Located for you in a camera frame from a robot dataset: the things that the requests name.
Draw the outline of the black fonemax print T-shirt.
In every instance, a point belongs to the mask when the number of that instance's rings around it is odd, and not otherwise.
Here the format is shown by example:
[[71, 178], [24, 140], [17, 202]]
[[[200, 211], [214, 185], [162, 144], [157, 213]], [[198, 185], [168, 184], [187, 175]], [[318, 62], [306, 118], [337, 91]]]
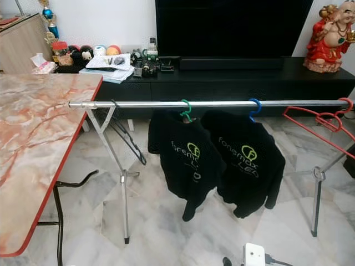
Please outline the black fonemax print T-shirt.
[[221, 110], [208, 110], [201, 124], [225, 162], [217, 192], [236, 205], [234, 216], [246, 218], [261, 206], [274, 208], [286, 159], [264, 125]]
[[182, 220], [190, 221], [226, 169], [200, 119], [184, 122], [178, 111], [158, 109], [149, 122], [150, 153], [158, 155], [168, 190], [186, 200]]

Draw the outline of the green plastic hanger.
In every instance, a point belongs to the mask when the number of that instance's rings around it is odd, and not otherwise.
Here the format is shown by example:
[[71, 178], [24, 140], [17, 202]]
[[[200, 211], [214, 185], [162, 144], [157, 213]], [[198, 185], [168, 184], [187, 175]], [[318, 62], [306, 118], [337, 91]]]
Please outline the green plastic hanger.
[[185, 122], [186, 124], [190, 124], [192, 122], [192, 118], [190, 116], [190, 114], [192, 113], [192, 106], [190, 102], [188, 102], [188, 100], [186, 99], [182, 99], [181, 101], [182, 103], [186, 104], [186, 109], [180, 112], [180, 116], [182, 116], [183, 122]]

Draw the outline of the thin black hanger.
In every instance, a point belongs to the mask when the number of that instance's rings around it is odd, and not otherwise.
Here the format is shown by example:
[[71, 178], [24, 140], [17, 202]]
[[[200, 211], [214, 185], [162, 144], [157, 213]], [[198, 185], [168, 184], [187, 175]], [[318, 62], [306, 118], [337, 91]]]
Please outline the thin black hanger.
[[127, 147], [131, 149], [134, 153], [135, 157], [143, 164], [146, 165], [147, 160], [145, 159], [144, 153], [139, 149], [139, 145], [137, 145], [132, 138], [132, 135], [129, 134], [129, 131], [123, 127], [121, 122], [119, 121], [117, 114], [111, 115], [111, 121], [113, 122], [113, 126], [111, 128], [124, 140]]

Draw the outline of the blue plastic hanger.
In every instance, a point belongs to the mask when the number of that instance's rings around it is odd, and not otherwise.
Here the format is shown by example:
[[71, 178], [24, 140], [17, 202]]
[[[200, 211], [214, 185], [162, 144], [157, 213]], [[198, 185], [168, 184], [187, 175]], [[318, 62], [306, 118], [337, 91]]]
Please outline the blue plastic hanger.
[[250, 98], [249, 101], [256, 104], [256, 109], [249, 111], [248, 118], [252, 122], [256, 122], [256, 120], [254, 119], [254, 116], [256, 116], [257, 114], [259, 114], [261, 112], [263, 106], [262, 106], [261, 102], [259, 101], [259, 99]]

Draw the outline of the red plastic hanger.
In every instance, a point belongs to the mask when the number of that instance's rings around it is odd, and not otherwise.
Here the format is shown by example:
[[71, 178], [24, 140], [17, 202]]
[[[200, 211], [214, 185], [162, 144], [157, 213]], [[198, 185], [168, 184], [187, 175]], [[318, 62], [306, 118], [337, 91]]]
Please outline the red plastic hanger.
[[316, 111], [312, 111], [310, 109], [305, 109], [305, 108], [302, 108], [302, 107], [288, 106], [288, 107], [286, 107], [286, 109], [284, 109], [284, 112], [282, 113], [282, 116], [286, 117], [286, 119], [289, 119], [289, 121], [294, 122], [294, 124], [296, 124], [297, 126], [301, 127], [305, 131], [308, 131], [310, 134], [318, 137], [318, 139], [321, 139], [324, 142], [326, 142], [327, 144], [332, 145], [335, 149], [339, 150], [340, 152], [343, 152], [344, 155], [347, 155], [348, 157], [350, 157], [350, 158], [355, 160], [355, 155], [353, 155], [352, 153], [350, 153], [347, 150], [343, 149], [339, 145], [333, 144], [332, 142], [330, 142], [330, 140], [325, 139], [322, 135], [320, 135], [317, 132], [313, 131], [312, 129], [310, 129], [310, 127], [305, 126], [301, 122], [298, 122], [297, 120], [294, 119], [294, 117], [289, 116], [289, 114], [288, 114], [289, 111], [299, 110], [299, 111], [304, 111], [304, 112], [307, 112], [309, 114], [315, 115], [315, 121], [318, 124], [321, 124], [322, 126], [324, 126], [327, 129], [329, 129], [330, 132], [343, 131], [343, 132], [345, 132], [345, 134], [348, 135], [348, 137], [350, 137], [350, 139], [355, 141], [355, 135], [351, 134], [347, 129], [345, 129], [343, 127], [342, 120], [339, 117], [339, 115], [343, 115], [343, 114], [347, 113], [348, 111], [352, 111], [352, 109], [353, 109], [353, 101], [350, 100], [347, 97], [339, 98], [339, 100], [347, 102], [347, 108], [345, 108], [344, 110], [336, 111], [335, 113], [327, 113], [327, 112], [317, 113]]

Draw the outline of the marble pattern red-edged folding table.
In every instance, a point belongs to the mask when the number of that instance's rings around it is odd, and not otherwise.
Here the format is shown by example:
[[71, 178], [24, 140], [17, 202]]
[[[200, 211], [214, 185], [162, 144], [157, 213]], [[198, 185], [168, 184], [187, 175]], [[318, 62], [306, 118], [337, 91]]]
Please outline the marble pattern red-edged folding table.
[[14, 258], [35, 231], [86, 117], [100, 74], [2, 74], [0, 256]]

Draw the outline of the white tissue pack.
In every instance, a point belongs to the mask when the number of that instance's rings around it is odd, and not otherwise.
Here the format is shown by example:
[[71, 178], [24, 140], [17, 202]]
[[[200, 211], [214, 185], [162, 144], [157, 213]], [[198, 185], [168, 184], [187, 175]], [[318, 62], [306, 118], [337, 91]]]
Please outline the white tissue pack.
[[33, 74], [51, 74], [57, 68], [57, 64], [54, 61], [47, 61], [42, 53], [36, 53], [31, 61], [35, 66]]

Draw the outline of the light wooden cabinet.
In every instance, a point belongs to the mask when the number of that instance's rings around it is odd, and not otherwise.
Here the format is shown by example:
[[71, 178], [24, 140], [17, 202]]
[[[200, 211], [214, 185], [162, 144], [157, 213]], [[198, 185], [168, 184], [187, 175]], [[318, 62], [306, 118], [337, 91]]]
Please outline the light wooden cabinet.
[[2, 26], [0, 31], [0, 71], [2, 74], [30, 74], [38, 53], [52, 60], [50, 45], [45, 40], [47, 29], [40, 14], [19, 17]]

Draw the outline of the red lid glass jar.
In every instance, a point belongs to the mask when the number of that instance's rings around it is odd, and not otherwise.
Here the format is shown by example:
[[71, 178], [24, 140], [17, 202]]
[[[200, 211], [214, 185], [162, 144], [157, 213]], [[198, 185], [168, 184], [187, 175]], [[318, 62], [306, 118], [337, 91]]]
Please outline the red lid glass jar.
[[51, 44], [53, 50], [53, 59], [59, 66], [73, 65], [73, 58], [71, 58], [71, 51], [69, 51], [68, 44], [63, 41], [56, 41]]

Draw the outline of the black mouse plush toy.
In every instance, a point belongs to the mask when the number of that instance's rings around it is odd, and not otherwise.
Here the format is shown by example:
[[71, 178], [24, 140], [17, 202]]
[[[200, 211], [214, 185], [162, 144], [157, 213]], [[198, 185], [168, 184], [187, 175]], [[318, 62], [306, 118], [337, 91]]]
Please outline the black mouse plush toy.
[[94, 51], [90, 45], [82, 45], [81, 47], [70, 45], [68, 50], [73, 60], [73, 66], [77, 68], [84, 68], [94, 58]]

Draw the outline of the blue gold trophy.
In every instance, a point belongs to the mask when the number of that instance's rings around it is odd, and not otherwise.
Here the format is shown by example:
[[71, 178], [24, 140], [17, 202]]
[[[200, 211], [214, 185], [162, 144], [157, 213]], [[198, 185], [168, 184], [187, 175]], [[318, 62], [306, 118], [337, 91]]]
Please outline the blue gold trophy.
[[40, 5], [43, 7], [41, 11], [42, 20], [47, 26], [47, 32], [45, 34], [45, 41], [48, 45], [52, 45], [53, 43], [58, 41], [58, 28], [55, 24], [55, 13], [49, 7], [49, 0], [37, 0]]

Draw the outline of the white paper stack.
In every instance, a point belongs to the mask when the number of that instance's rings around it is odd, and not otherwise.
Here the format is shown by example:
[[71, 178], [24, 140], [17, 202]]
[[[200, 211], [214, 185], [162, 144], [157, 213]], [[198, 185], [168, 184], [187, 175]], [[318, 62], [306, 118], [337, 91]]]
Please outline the white paper stack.
[[120, 84], [134, 73], [131, 54], [95, 56], [81, 69], [81, 74], [101, 74], [104, 81]]

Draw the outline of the silver metal clothes rack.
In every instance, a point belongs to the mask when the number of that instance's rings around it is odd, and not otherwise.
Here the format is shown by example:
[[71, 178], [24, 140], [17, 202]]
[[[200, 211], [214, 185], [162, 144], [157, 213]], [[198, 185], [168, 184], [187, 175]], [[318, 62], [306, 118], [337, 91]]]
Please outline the silver metal clothes rack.
[[[193, 108], [251, 108], [256, 109], [256, 104], [251, 101], [189, 101]], [[337, 100], [266, 100], [261, 101], [263, 107], [276, 108], [283, 107], [286, 109], [288, 106], [297, 106], [305, 109], [316, 111], [317, 113], [335, 113], [339, 110], [347, 108], [347, 102]], [[105, 135], [105, 130], [111, 121], [111, 115], [114, 114], [116, 109], [128, 108], [183, 108], [187, 109], [187, 105], [182, 101], [85, 101], [85, 102], [69, 102], [70, 108], [83, 108], [89, 119], [96, 129], [99, 139], [103, 142], [110, 157], [119, 169], [119, 177], [121, 184], [121, 191], [123, 197], [123, 220], [124, 220], [124, 243], [127, 245], [130, 242], [130, 233], [128, 225], [128, 200], [126, 191], [126, 181], [129, 177], [137, 177], [138, 172], [128, 172], [127, 169], [122, 167], [121, 162], [116, 156], [116, 152], [111, 146], [109, 140]]]

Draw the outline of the small dark gadget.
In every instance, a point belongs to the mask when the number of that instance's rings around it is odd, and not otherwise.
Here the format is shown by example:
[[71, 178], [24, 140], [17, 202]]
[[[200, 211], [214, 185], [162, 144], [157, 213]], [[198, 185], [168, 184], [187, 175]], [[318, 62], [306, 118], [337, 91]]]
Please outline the small dark gadget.
[[157, 78], [159, 66], [155, 60], [144, 60], [141, 67], [142, 78]]

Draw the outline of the clear plastic bottle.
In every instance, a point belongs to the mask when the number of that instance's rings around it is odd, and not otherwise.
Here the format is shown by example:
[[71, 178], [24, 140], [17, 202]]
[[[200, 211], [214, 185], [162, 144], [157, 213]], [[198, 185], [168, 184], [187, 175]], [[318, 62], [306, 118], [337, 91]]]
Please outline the clear plastic bottle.
[[157, 61], [157, 59], [158, 59], [158, 50], [157, 50], [156, 38], [155, 37], [149, 38], [149, 45], [144, 50], [144, 55], [149, 60]]

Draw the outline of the black TV console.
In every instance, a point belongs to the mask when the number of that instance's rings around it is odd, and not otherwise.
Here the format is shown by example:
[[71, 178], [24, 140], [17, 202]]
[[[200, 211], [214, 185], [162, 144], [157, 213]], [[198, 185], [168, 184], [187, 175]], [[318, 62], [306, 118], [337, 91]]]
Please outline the black TV console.
[[154, 78], [102, 81], [96, 101], [337, 100], [355, 88], [355, 75], [314, 73], [304, 58], [284, 58], [281, 69], [209, 69], [158, 73]]

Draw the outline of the black soundbar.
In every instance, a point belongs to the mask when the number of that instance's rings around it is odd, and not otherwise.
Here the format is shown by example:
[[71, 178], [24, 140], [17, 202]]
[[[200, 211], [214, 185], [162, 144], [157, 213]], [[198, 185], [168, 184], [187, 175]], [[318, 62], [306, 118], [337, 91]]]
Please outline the black soundbar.
[[180, 70], [282, 69], [284, 58], [181, 57]]

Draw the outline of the black television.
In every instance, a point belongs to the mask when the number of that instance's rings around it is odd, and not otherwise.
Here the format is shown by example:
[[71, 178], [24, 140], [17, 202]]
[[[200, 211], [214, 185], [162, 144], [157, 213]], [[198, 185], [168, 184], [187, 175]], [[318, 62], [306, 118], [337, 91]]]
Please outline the black television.
[[155, 0], [160, 55], [292, 55], [313, 0]]

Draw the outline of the red laughing Buddha statue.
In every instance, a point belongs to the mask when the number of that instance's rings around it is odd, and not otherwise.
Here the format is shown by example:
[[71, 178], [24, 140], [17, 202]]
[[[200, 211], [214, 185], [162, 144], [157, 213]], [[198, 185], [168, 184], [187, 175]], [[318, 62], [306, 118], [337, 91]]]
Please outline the red laughing Buddha statue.
[[303, 66], [315, 73], [336, 73], [342, 66], [342, 54], [355, 43], [355, 0], [324, 6], [319, 17]]

